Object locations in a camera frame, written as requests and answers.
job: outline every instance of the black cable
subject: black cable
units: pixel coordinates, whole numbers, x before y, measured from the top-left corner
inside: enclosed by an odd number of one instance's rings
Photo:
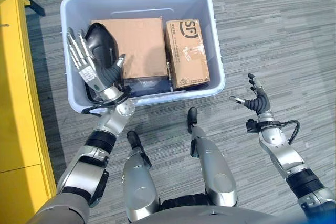
[[[94,106],[91,106],[91,107],[83,109],[81,111],[81,113],[82,114],[94,115],[94,116],[97,116],[97,117],[101,117],[101,114],[92,113],[90,111],[94,110],[94,109],[110,108],[112,106],[116,106],[116,105],[119,105],[119,104],[123,103],[129,97],[130,88],[129,88],[129,86],[122,87],[120,89],[120,91],[122,92],[121,95],[118,98],[114,99],[113,101],[104,101],[104,102],[101,102],[101,103],[96,104]]]
[[[289,124],[294,124],[296,123],[296,126],[295,126],[295,129],[292,133],[292,136],[290,137],[290,139],[288,140],[288,144],[291,145],[293,140],[296,138],[296,136],[298,135],[299,133],[299,130],[300,130],[300,123],[298,120],[290,120],[290,121],[287,121],[287,122],[280,122],[281,123],[281,126],[268,126],[268,127],[265,127],[263,128],[262,130],[265,130],[265,129],[271,129],[271,128],[279,128],[279,129],[282,129],[283,127],[286,127],[288,126]]]
[[[293,140],[295,139],[295,137],[298,135],[299,130],[300,130],[300,123],[298,120],[290,120],[287,122],[288,124],[293,124],[296,123],[295,129],[292,133],[292,136],[290,137],[290,139],[288,140],[288,144],[291,145]]]

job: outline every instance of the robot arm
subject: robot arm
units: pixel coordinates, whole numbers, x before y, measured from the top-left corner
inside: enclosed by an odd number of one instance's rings
[[[274,166],[297,196],[298,204],[307,217],[336,210],[333,192],[324,187],[299,153],[291,146],[300,129],[300,123],[296,120],[285,123],[276,121],[263,85],[253,74],[249,74],[248,77],[249,82],[253,85],[251,89],[257,98],[245,100],[230,97],[234,102],[257,113],[258,121],[249,119],[246,122],[247,132],[259,134],[259,144],[270,155]],[[297,126],[291,138],[287,140],[281,129],[291,123],[296,123]]]
[[[80,44],[71,28],[67,36],[75,67],[84,81],[98,92],[103,100],[101,107],[108,110],[102,116],[94,114],[100,119],[62,174],[56,196],[48,200],[28,224],[87,223],[89,207],[98,204],[103,195],[109,177],[105,168],[115,141],[135,109],[128,94],[113,85],[120,76],[124,58],[120,57],[112,68],[103,70],[95,65],[95,57],[81,33],[78,34]]]

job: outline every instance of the black joint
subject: black joint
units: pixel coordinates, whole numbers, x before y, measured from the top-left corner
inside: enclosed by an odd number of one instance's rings
[[[188,111],[188,133],[191,134],[193,125],[197,124],[197,108],[191,107]]]
[[[160,206],[160,211],[174,207],[185,206],[210,206],[214,205],[205,194],[186,195],[176,199],[165,200]]]
[[[102,81],[104,81],[106,84],[111,85],[112,83],[116,83],[120,79],[121,68],[114,64],[110,68],[102,67],[100,69],[100,72],[100,78],[102,79]]]
[[[257,98],[253,100],[245,100],[244,106],[255,111],[257,114],[261,114],[269,110],[268,97],[265,93],[258,92]]]
[[[87,203],[90,202],[91,199],[91,194],[88,191],[85,191],[83,189],[77,188],[77,187],[72,187],[72,186],[66,186],[63,188],[62,193],[70,193],[70,194],[77,194],[81,197],[83,197]]]
[[[253,78],[255,78],[256,76],[255,76],[254,74],[249,73],[249,74],[248,74],[248,77],[249,77],[250,79],[253,79]]]
[[[93,157],[82,156],[82,157],[79,158],[79,161],[105,168],[107,166],[108,162],[109,162],[109,158],[105,157],[104,160],[98,160],[98,159],[95,159]]]
[[[99,184],[96,188],[96,191],[92,195],[92,198],[89,202],[90,207],[94,207],[100,201],[101,197],[103,196],[108,178],[109,178],[109,172],[104,170],[99,180]]]
[[[198,152],[197,152],[197,139],[193,139],[191,140],[191,143],[190,143],[190,155],[192,157],[198,157]]]
[[[286,182],[297,198],[324,187],[311,169],[305,169],[289,176]]]
[[[263,127],[266,126],[272,126],[272,127],[282,127],[282,124],[279,121],[264,121],[264,122],[260,122],[258,123],[258,127],[261,129]]]
[[[121,96],[119,96],[118,98],[116,98],[116,99],[114,99],[112,101],[109,100],[109,101],[104,102],[102,104],[102,106],[104,108],[107,108],[107,107],[119,105],[119,104],[123,103],[124,101],[126,101],[128,97],[129,97],[128,93],[122,93]]]
[[[127,132],[126,138],[128,142],[130,143],[132,149],[139,147],[142,150],[142,152],[144,152],[143,146],[141,144],[141,140],[135,131]]]
[[[140,154],[140,156],[142,157],[142,159],[147,163],[148,165],[148,169],[152,167],[152,163],[151,161],[149,160],[149,157],[147,156],[147,154],[145,152],[142,152]]]
[[[85,145],[94,146],[111,153],[117,138],[115,135],[105,131],[92,131]]]
[[[254,121],[253,119],[249,119],[247,120],[245,124],[246,124],[247,133],[258,133],[259,132],[257,121]]]

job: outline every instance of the sf logo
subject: sf logo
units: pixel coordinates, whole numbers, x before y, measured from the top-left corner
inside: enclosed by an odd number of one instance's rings
[[[180,31],[182,35],[189,39],[197,38],[198,33],[195,25],[195,21],[180,22]]]

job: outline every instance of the robot leg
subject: robot leg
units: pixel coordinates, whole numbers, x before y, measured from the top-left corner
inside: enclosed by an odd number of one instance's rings
[[[123,176],[123,190],[127,217],[130,222],[140,220],[159,210],[160,201],[149,168],[152,166],[136,132],[127,133],[132,151],[127,157]]]
[[[197,108],[192,107],[188,113],[188,131],[192,135],[191,156],[198,157],[201,162],[205,192],[218,206],[234,206],[237,203],[237,186],[224,155],[195,124]]]

